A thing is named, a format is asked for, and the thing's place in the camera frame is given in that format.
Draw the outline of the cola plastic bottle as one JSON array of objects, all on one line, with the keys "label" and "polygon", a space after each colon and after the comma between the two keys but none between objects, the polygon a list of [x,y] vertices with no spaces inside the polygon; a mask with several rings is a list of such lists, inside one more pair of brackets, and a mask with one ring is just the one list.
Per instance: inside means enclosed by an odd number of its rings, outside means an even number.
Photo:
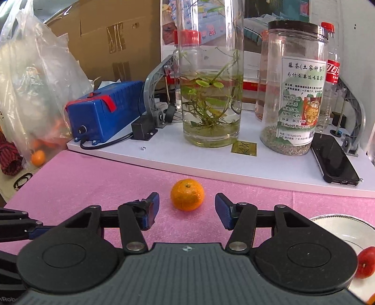
[{"label": "cola plastic bottle", "polygon": [[339,81],[340,57],[338,44],[335,38],[334,25],[329,22],[322,22],[321,26],[326,30],[328,34],[329,48],[323,97],[320,105],[319,118],[316,125],[316,131],[323,133],[324,130],[328,127],[332,101],[336,97],[337,84]]}]

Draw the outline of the red capped clear bottle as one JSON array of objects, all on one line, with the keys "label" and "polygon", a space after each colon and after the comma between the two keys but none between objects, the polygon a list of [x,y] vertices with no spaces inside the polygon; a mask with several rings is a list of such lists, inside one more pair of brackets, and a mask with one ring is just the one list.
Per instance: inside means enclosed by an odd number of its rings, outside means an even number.
[{"label": "red capped clear bottle", "polygon": [[201,42],[201,34],[197,30],[174,30],[174,45],[176,49],[172,53],[173,58],[173,78],[175,90],[175,105],[178,111],[182,110],[182,94],[180,86],[180,59],[188,61],[188,51],[198,47]]}]

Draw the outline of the tall glass plant vase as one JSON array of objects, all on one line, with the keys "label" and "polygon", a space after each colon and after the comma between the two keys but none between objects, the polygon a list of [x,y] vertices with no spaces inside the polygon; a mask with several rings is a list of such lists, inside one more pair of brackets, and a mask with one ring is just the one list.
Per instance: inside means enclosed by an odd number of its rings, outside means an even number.
[{"label": "tall glass plant vase", "polygon": [[201,34],[180,59],[184,136],[200,147],[232,144],[240,130],[244,83],[243,1],[178,1],[177,29]]}]

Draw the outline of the black smartphone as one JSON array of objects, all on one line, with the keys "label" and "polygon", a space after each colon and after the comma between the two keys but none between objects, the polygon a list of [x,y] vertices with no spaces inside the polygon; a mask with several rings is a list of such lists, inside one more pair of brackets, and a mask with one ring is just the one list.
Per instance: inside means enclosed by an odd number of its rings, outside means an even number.
[{"label": "black smartphone", "polygon": [[358,186],[360,177],[333,136],[315,133],[311,150],[319,164],[325,182]]}]

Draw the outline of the red apple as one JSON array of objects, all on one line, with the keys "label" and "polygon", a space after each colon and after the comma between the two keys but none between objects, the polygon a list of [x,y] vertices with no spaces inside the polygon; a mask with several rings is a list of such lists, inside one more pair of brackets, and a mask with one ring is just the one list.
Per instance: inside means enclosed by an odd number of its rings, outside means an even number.
[{"label": "red apple", "polygon": [[358,258],[358,268],[355,278],[365,279],[374,274],[375,268],[375,247],[368,247],[361,251]]}]

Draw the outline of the orange tangerine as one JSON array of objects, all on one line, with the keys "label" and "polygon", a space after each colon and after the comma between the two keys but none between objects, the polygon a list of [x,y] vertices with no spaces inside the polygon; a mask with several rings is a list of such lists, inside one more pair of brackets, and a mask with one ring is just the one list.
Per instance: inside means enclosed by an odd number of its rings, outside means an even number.
[{"label": "orange tangerine", "polygon": [[367,305],[375,305],[375,294],[373,294],[366,302]]},{"label": "orange tangerine", "polygon": [[205,191],[198,181],[183,179],[173,185],[170,199],[174,208],[183,212],[192,212],[202,205]]}]

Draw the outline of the clear plastic labelled jar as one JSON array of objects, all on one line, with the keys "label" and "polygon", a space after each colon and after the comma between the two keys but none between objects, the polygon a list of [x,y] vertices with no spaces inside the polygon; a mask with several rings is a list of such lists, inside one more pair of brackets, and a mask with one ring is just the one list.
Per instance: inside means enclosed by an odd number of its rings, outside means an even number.
[{"label": "clear plastic labelled jar", "polygon": [[268,24],[268,59],[260,139],[271,150],[301,156],[310,149],[323,97],[326,30],[313,23]]}]

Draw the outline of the black adapter block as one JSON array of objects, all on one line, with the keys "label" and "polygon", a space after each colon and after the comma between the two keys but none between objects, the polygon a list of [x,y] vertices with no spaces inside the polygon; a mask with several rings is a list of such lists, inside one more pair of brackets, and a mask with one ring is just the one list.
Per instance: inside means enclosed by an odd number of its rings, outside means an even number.
[{"label": "black adapter block", "polygon": [[131,123],[132,140],[149,141],[157,132],[153,119],[142,115]]}]

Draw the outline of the red black knitted cloth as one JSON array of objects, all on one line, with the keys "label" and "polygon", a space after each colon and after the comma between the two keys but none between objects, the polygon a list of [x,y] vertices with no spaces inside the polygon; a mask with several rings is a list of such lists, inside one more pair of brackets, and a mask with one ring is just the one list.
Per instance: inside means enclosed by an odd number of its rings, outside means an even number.
[{"label": "red black knitted cloth", "polygon": [[5,175],[15,176],[22,169],[23,157],[12,142],[8,142],[3,132],[0,131],[0,164],[1,171]]}]

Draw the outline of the white base board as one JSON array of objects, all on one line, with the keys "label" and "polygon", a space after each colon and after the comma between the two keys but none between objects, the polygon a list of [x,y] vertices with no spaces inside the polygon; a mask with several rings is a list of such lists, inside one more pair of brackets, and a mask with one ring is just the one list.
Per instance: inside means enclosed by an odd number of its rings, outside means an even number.
[{"label": "white base board", "polygon": [[234,153],[229,146],[216,149],[194,146],[184,138],[181,123],[158,130],[149,141],[126,140],[92,151],[84,151],[75,141],[70,141],[67,147],[108,160],[209,179],[309,193],[374,197],[374,166],[363,151],[350,157],[361,178],[358,186],[328,184],[312,152],[303,156],[274,152],[260,141],[260,131],[261,122],[254,113],[244,111],[240,140],[255,143],[256,156]]}]

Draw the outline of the white ceramic plate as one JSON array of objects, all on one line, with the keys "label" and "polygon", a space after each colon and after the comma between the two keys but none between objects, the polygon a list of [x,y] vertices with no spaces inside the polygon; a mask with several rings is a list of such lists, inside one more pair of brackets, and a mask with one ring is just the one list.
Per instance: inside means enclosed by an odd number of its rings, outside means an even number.
[{"label": "white ceramic plate", "polygon": [[[374,225],[351,215],[328,214],[312,217],[310,221],[350,245],[355,253],[374,246]],[[374,274],[366,279],[353,279],[349,291],[366,302],[374,294]]]}]

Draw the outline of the blue power box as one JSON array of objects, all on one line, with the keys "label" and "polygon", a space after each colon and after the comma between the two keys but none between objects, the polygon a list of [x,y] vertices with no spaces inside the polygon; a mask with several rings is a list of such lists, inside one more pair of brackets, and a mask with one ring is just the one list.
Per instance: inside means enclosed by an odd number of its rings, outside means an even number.
[{"label": "blue power box", "polygon": [[72,137],[93,145],[107,142],[146,111],[144,83],[112,83],[67,103]]}]

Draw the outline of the gold sticker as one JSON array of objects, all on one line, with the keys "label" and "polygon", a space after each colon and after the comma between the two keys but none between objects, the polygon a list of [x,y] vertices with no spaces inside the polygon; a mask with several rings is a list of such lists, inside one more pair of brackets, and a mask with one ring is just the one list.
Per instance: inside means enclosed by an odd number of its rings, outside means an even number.
[{"label": "gold sticker", "polygon": [[236,141],[231,147],[231,152],[247,156],[257,156],[257,144],[246,141]]}]

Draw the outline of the cardboard box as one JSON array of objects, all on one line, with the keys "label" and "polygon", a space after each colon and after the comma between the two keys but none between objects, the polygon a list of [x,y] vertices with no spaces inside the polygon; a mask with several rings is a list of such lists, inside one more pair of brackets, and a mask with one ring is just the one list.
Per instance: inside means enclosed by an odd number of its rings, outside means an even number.
[{"label": "cardboard box", "polygon": [[90,80],[143,81],[160,63],[160,1],[78,1],[47,25]]}]

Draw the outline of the pink floral tablecloth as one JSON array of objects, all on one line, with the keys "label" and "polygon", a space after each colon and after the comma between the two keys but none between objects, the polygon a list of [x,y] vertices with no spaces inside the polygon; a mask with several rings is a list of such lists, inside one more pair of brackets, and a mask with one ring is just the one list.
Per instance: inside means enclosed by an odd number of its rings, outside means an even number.
[{"label": "pink floral tablecloth", "polygon": [[160,195],[160,211],[144,236],[147,243],[225,243],[229,231],[215,212],[214,198],[224,193],[233,202],[248,202],[261,210],[282,204],[305,217],[353,215],[374,222],[374,199],[283,191],[202,179],[205,201],[193,212],[173,208],[170,190],[181,175],[62,151],[16,191],[7,207],[24,210],[45,225],[56,225],[88,205],[114,210],[152,192]]}]

